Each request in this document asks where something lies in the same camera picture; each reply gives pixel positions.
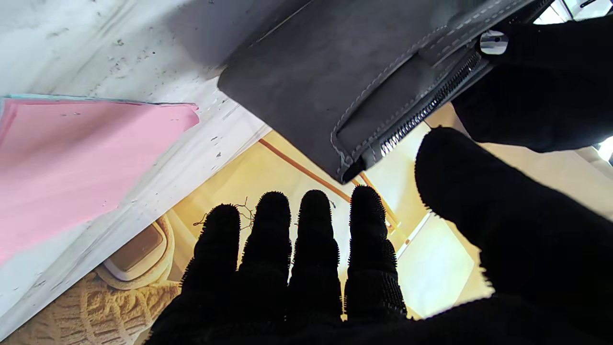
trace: dirty white surface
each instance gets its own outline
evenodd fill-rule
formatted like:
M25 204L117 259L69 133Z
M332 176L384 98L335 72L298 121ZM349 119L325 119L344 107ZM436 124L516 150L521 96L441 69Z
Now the dirty white surface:
M264 22L304 2L0 0L0 95L200 107L200 124L158 160L117 210L0 268L0 340L268 131L217 90L215 77Z

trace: beige knit fabric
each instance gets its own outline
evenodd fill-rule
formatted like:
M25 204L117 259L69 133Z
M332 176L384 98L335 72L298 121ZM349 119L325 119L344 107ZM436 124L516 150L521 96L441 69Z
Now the beige knit fabric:
M88 273L2 345L131 345L180 292L177 282L135 290Z

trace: glove finger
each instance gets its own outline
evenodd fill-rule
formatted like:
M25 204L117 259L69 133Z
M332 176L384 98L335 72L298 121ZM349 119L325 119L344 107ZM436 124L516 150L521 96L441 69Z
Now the glove finger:
M330 201L324 192L311 190L300 203L298 239L289 281L290 323L340 323L343 310L338 260Z
M348 320L406 318L396 254L387 240L385 209L377 192L358 186L351 196L351 249L345 284Z
M148 344L183 343L185 335L208 337L214 324L233 311L227 286L236 272L240 218L232 205L219 205L207 216L182 279L181 294L151 328Z
M244 322L284 319L291 256L290 222L285 195L264 194L256 206L253 229L237 272L238 317Z
M219 205L208 215L185 269L182 291L217 290L236 272L240 216L233 205Z

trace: black glove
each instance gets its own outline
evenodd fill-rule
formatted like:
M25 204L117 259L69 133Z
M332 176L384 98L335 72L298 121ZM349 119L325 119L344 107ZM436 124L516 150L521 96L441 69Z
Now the black glove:
M266 193L236 270L240 218L233 205L214 208L183 276L181 295L162 312L147 344L279 341L300 332L408 322L396 256L387 240L385 210L370 187L351 199L351 254L345 286L348 322L338 280L338 245L330 203L312 190L300 205L292 277L287 198Z

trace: white stitching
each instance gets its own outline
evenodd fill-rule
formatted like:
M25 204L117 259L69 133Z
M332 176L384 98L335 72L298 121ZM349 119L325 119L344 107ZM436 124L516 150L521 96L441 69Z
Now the white stitching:
M431 33L427 34L426 36L422 37L421 39L419 39L417 42L415 42L415 44L413 44L409 49L407 49L404 53L402 53L399 57L396 58L396 60L394 60L391 64L389 64L388 67L386 67L383 72L379 73L378 76L376 76L373 81L371 81L364 90L362 90L362 92L360 93L360 95L358 95L358 97L349 105L349 107L347 107L347 109L345 110L345 112L343 113L343 115L341 115L341 117L338 119L337 124L334 126L334 128L332 129L332 132L330 133L330 143L332 144L332 147L334 148L334 150L337 152L337 154L340 156L341 158L341 166L343 166L345 164L345 155L344 153L338 149L338 147L334 144L334 140L333 140L333 136L334 133L336 133L338 127L340 126L340 123L343 121L343 119L347 116L347 114L349 113L349 111L353 108L353 106L360 100L360 98L362 98L364 96L364 93L366 93L366 91L368 91L368 89L370 89L375 82L381 78L381 76L383 76L383 74L385 74L385 72L387 72L391 67L393 67L395 64L398 63L398 61L400 59L402 59L406 54L408 54L410 51L412 51L415 47L417 47L419 44L423 43L423 41L425 41L426 39L428 39L430 36L432 36L432 34L437 33L438 31L441 31L442 29L446 28L447 25L443 25L438 27L437 29L435 29L434 31L432 31ZM338 167L337 169L337 175L338 172L341 169L341 166Z
M412 107L413 104L416 101L421 100L422 98L424 98L426 96L426 94L428 94L430 91L432 91L433 88L435 88L438 85L438 82L449 72L450 69L452 69L453 67L455 67L455 63L458 61L458 59L454 60L451 64L449 64L449 66L447 66L447 68L445 68L445 70L443 70L443 72L441 72L441 74L438 75L438 77L436 77L436 80L434 81L434 83L432 83L432 85L430 85L428 87L428 89L426 89L424 92L422 92L420 95L416 96L415 98L413 98L413 100L409 103L406 103L402 108L400 108L400 110L396 111L390 118L388 118L385 123L383 123L381 126L377 127L376 131L373 133L373 135L371 135L368 139L362 141L358 146L356 146L356 148L351 151L350 155L353 155L356 151L358 151L362 146L364 146L367 142L369 142L371 139L375 138L378 134L378 132L383 129L384 127L387 126L388 123L390 123L393 119L395 119L396 117L398 117L399 115L404 115L405 114L405 110L409 107Z
M497 4L501 3L501 2L502 2L502 0L497 0L497 1L494 3L494 5L490 5L490 6L488 6L488 9L492 9L492 8L493 8L495 5L497 5ZM507 6L507 7L506 7L506 10L509 10L510 8L515 7L515 5L517 5L518 3L519 3L519 1L514 1L514 2L513 2L511 5L510 5L510 6ZM491 17L490 17L488 20L486 20L486 23L488 23L489 21L491 21L491 19L496 18L496 17L497 17L499 14L502 14L502 13L504 13L504 12L505 12L505 10L503 9L503 10L498 11L498 13L494 13L494 14L493 14L493 15L492 15L492 16L491 16ZM472 19L470 19L470 18L469 18L467 21L465 21L465 22L464 22L464 24L468 24L468 23L470 23L471 21L472 21ZM395 64L398 62L398 60L399 60L399 59L403 58L403 57L404 57L404 56L405 56L405 55L406 55L408 52L410 52L410 51L411 51L413 48L415 48L415 46L417 46L418 44L420 44L420 43L421 43L423 40L427 39L427 38L428 38L429 36L431 36L432 34L434 34L434 33L438 32L438 31L440 31L440 30L442 30L442 29L444 29L444 28L446 28L446 27L447 27L447 25L443 25L443 26L441 26L441 27L437 28L436 30L432 31L431 33L427 34L427 35L426 35L426 36L424 36L422 39L420 39L419 41L417 41L417 42L416 42L414 45L412 45L412 46L411 46L411 48L409 48L409 49L408 49L408 50L407 50L405 53L402 53L402 55L400 55L398 58L396 58L396 60L394 60L394 62L392 62L392 63L391 63L391 64L390 64L388 67L386 67L386 68L383 70L383 72L379 73L379 75L378 75L378 76L376 76L376 77L375 77L375 79L373 79L373 81L372 81L372 82L370 82L370 84L368 84L368 85L366 86L366 88L365 88L365 89L364 89L364 90L363 90L363 91L360 93L360 95L359 95L359 96L356 98L356 100L355 100L355 101L353 101L353 102L352 102L352 103L349 105L349 107L348 107L348 108L345 110L345 112L343 113L343 115L341 115L340 119L337 121L337 124L334 126L334 128L333 128L332 132L330 133L330 143L332 144L332 147L334 148L334 150L337 152L337 154L338 154L338 155L339 155L339 157L341 158L341 165L340 165L340 166L338 167L338 169L337 169L337 177L338 177L338 173L340 172L341 167L342 167L343 165L348 166L348 164L346 164L346 163L345 163L345 155L344 155L344 153L343 153L343 152L342 152L342 151L341 151L341 150L340 150L340 149L339 149L339 148L338 148L338 147L337 147L337 146L334 144L334 139L333 139L334 134L335 134L335 133L336 133L336 131L338 130L338 127L340 126L341 121L342 121L342 120L343 120L343 119L344 119L344 118L345 118L345 117L346 117L346 116L349 114L349 111L350 111L350 110L353 108L353 106L354 106L354 105L355 105L355 104L356 104L356 103L357 103L357 102L360 100L360 98L364 96L364 93L365 93L365 92L366 92L366 91L367 91L369 88L371 88L371 87L374 85L374 83L375 83L375 82L376 82L376 81L377 81L377 80L378 80L378 79L379 79L379 78L380 78L380 77L381 77L381 76L382 76L382 75L383 75L385 72L387 72L387 70L389 70L389 69L390 69L390 68L391 68L393 65L395 65ZM456 27L456 29L460 29L461 27L463 27L463 24L459 24L459 25L458 25L458 27ZM454 43L452 43L451 45L448 45L447 47L445 47L445 48L444 48L444 50L448 49L449 47L453 47L455 44L457 44L457 43L456 43L456 41L454 41ZM432 49L432 48L434 48L434 46L435 46L435 45L436 45L436 44L433 44L433 45L432 45L432 46L429 48L429 50L430 50L430 49ZM428 88L428 90L427 90L425 93L430 92L430 90L432 89L432 87L434 87L434 86L435 86L435 84L431 85L431 86ZM412 104L413 104L413 103L414 103L414 102L415 102L417 99L422 98L422 97L423 97L422 95L420 95L420 96L418 96L417 98L413 99L413 100L411 101L411 104L410 104L410 105L412 105ZM393 115L393 116L392 116L390 119L388 119L388 120L385 122L385 124L384 124L384 125L377 127L377 129L375 130L375 132L374 132L374 133L373 133L373 134L372 134L372 135L371 135L371 136L370 136L370 137L369 137L367 140L365 140L365 141L363 141L361 144L359 144L359 145L358 145L358 146L357 146L357 147L356 147L356 148L355 148L355 149L354 149L354 150L353 150L353 151L352 151L352 152L349 154L349 157L348 157L348 158L349 158L349 161L350 161L350 162L352 162L352 161L353 161L353 157L352 157L352 156L353 156L353 154L354 154L356 151L358 151L358 150L359 150L359 149L360 149L360 148L361 148L361 147L362 147L362 146L363 146L363 145L364 145L366 142L370 141L370 140L371 140L373 137L375 137L375 136L376 136L376 135L379 133L379 130L381 130L381 128L385 127L385 126L386 126L386 125L387 125L387 124L388 124L388 123L389 123L391 120L393 120L393 119L394 119L394 118L395 118L395 117L398 115L398 113L399 113L399 112L403 111L403 108L402 108L402 109L400 109L400 110L399 110L399 111L398 111L396 114L394 114L394 115Z

